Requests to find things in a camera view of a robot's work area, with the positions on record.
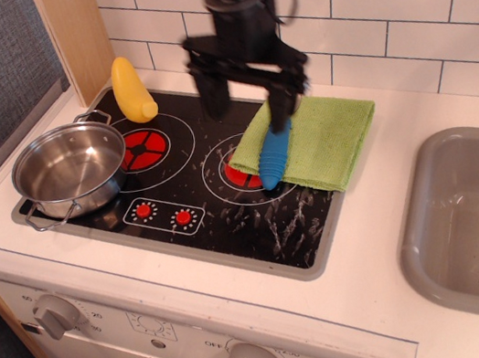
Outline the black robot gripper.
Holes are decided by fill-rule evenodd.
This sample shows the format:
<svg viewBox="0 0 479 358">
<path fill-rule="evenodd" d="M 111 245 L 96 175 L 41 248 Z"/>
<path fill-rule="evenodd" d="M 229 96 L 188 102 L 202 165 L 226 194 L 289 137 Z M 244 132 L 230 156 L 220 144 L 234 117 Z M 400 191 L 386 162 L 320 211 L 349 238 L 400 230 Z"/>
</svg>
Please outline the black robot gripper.
<svg viewBox="0 0 479 358">
<path fill-rule="evenodd" d="M 213 35 L 183 41 L 206 115 L 221 121 L 230 105 L 229 82 L 268 91 L 271 131 L 280 133 L 304 93 L 307 56 L 276 34 L 280 24 L 274 0 L 242 0 L 210 5 Z"/>
</svg>

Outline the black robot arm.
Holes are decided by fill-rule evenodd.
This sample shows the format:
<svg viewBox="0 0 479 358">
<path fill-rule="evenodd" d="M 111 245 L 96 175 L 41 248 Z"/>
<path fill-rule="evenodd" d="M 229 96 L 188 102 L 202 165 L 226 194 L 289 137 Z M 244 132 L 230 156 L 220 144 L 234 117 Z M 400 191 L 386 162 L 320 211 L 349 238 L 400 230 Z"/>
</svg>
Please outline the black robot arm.
<svg viewBox="0 0 479 358">
<path fill-rule="evenodd" d="M 216 32 L 182 44 L 203 110 L 213 119 L 224 116 L 230 81 L 263 87 L 270 95 L 271 131 L 282 132 L 304 92 L 307 56 L 278 37 L 275 0 L 204 1 Z"/>
</svg>

